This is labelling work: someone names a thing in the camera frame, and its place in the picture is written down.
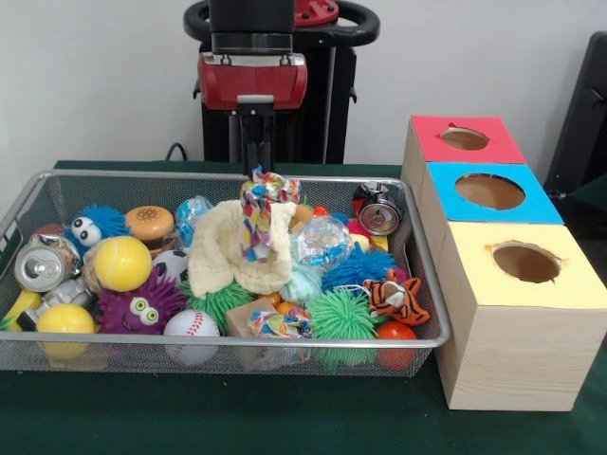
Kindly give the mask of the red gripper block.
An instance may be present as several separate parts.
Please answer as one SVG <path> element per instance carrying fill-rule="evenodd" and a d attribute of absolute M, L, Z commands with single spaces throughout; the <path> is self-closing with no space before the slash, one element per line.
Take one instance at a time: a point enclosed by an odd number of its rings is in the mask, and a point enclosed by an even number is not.
<path fill-rule="evenodd" d="M 305 56 L 235 55 L 203 52 L 198 59 L 198 86 L 202 100 L 211 110 L 235 110 L 241 104 L 270 104 L 275 110 L 299 108 L 307 87 Z M 259 164 L 273 166 L 273 114 L 241 117 L 244 174 L 252 174 Z"/>

